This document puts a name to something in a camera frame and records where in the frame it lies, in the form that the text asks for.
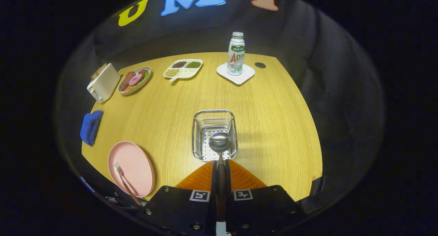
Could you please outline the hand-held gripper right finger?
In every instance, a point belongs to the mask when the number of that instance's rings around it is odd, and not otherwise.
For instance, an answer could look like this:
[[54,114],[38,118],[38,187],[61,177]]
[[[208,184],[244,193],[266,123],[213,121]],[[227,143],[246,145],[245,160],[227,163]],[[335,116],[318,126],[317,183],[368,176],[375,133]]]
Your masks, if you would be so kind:
[[226,161],[226,228],[232,235],[279,235],[301,220],[301,207],[280,185],[267,186]]

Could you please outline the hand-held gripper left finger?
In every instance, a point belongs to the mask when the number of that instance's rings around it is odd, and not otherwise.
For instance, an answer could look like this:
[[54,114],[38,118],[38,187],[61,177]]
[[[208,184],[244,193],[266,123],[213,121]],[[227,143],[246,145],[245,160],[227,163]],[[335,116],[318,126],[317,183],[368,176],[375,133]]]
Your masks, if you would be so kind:
[[203,164],[175,187],[162,186],[145,206],[145,221],[169,236],[214,236],[216,161]]

